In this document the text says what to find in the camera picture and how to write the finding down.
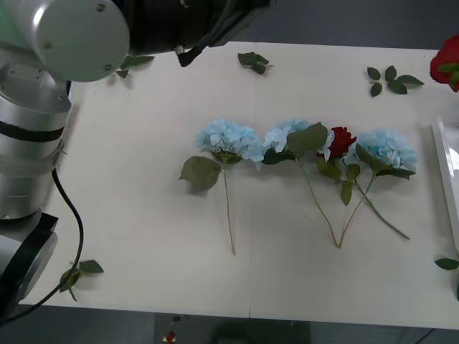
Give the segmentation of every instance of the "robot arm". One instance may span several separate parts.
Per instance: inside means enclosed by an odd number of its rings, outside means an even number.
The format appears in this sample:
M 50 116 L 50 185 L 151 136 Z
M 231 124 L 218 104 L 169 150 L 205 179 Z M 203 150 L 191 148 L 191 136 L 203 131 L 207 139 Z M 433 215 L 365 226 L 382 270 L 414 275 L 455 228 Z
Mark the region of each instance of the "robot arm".
M 71 108 L 70 82 L 102 79 L 127 54 L 174 50 L 185 67 L 206 47 L 226 44 L 269 5 L 0 0 L 0 325 L 33 288 L 57 243 L 57 219 L 41 207 L 52 177 L 63 193 L 55 167 Z

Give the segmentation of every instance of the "white tray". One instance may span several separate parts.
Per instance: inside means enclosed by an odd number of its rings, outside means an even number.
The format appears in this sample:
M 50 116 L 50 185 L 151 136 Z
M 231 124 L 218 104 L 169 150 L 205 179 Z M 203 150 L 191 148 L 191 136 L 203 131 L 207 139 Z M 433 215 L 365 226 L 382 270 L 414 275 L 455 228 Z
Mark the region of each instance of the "white tray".
M 432 124 L 456 249 L 459 251 L 459 119 Z

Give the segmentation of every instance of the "black ring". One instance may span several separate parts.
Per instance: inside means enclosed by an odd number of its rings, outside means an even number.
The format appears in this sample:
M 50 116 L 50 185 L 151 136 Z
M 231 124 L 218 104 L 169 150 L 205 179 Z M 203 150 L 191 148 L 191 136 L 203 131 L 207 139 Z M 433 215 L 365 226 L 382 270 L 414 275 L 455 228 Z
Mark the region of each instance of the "black ring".
M 53 131 L 33 131 L 0 121 L 0 134 L 29 142 L 50 142 L 62 136 L 65 127 Z

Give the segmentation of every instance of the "black cable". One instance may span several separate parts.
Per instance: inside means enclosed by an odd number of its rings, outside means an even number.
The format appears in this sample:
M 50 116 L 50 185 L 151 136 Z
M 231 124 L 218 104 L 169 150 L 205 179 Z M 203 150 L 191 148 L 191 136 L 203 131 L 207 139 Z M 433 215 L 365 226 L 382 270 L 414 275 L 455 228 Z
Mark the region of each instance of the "black cable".
M 21 312 L 19 313 L 18 315 L 15 315 L 13 317 L 9 317 L 3 321 L 0 322 L 0 327 L 3 326 L 3 325 L 6 325 L 6 324 L 9 324 L 9 323 L 12 323 L 22 317 L 25 317 L 26 315 L 32 313 L 34 310 L 36 310 L 38 307 L 42 306 L 46 301 L 48 301 L 54 294 L 56 294 L 60 288 L 65 285 L 68 280 L 71 278 L 72 276 L 72 273 L 75 271 L 75 269 L 77 268 L 77 265 L 80 261 L 80 256 L 81 256 L 81 251 L 82 251 L 82 248 L 83 248 L 83 241 L 84 241 L 84 237 L 85 237 L 85 233 L 83 231 L 83 222 L 81 220 L 81 217 L 80 215 L 78 214 L 78 210 L 75 208 L 75 206 L 72 204 L 71 200 L 69 199 L 69 196 L 67 196 L 67 194 L 65 193 L 63 187 L 62 187 L 62 184 L 60 183 L 59 181 L 59 177 L 57 176 L 57 171 L 56 169 L 54 169 L 52 171 L 52 179 L 53 181 L 55 182 L 56 184 L 56 188 L 57 190 L 59 191 L 60 195 L 62 196 L 62 198 L 64 199 L 64 202 L 69 206 L 70 210 L 72 211 L 73 215 L 75 215 L 75 218 L 77 219 L 77 223 L 78 223 L 78 230 L 80 232 L 80 241 L 78 243 L 78 250 L 77 250 L 77 255 L 75 257 L 75 261 L 72 265 L 72 267 L 70 268 L 69 270 L 69 273 L 67 274 L 67 277 L 64 278 L 59 284 L 57 287 L 55 287 L 48 295 L 46 295 L 45 297 L 43 297 L 43 299 L 39 302 L 37 302 L 35 305 L 31 306 L 30 308 L 27 308 L 24 312 Z
M 215 25 L 212 27 L 210 33 L 202 37 L 194 48 L 179 55 L 179 62 L 182 67 L 189 66 L 193 60 L 197 58 L 202 53 L 202 51 L 215 39 L 215 37 L 219 34 L 220 29 L 223 27 L 224 21 L 230 15 L 234 7 L 235 0 L 227 0 L 222 13 L 220 14 Z
M 435 331 L 435 329 L 431 329 L 429 332 L 427 332 L 424 337 L 422 337 L 421 339 L 419 339 L 415 344 L 419 344 L 421 343 L 425 338 L 427 338 L 428 336 L 430 336 L 432 334 L 432 332 Z

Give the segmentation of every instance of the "table surface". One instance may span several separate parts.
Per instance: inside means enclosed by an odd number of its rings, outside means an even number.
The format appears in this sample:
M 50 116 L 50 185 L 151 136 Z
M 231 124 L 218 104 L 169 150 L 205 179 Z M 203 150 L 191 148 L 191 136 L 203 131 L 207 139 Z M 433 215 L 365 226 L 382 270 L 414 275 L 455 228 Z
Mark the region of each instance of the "table surface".
M 256 51 L 274 67 L 244 70 L 238 52 Z M 85 85 L 61 181 L 85 223 L 83 259 L 105 274 L 85 277 L 49 305 L 197 315 L 263 317 L 459 329 L 457 274 L 433 261 L 454 253 L 430 123 L 457 113 L 459 98 L 429 76 L 434 51 L 293 44 L 231 43 L 208 49 L 180 68 L 158 56 L 127 80 Z M 395 65 L 425 85 L 409 95 L 369 96 L 366 67 Z M 263 136 L 288 118 L 347 126 L 355 135 L 393 128 L 418 152 L 411 181 L 382 177 L 370 197 L 410 241 L 363 206 L 343 248 L 334 247 L 293 163 L 229 172 L 233 257 L 223 180 L 207 195 L 179 181 L 183 162 L 204 155 L 193 146 L 214 118 L 237 120 Z M 339 188 L 309 166 L 323 210 L 340 232 L 348 207 Z M 37 286 L 39 300 L 69 267 L 77 226 L 53 191 L 47 206 L 60 218 L 59 243 Z

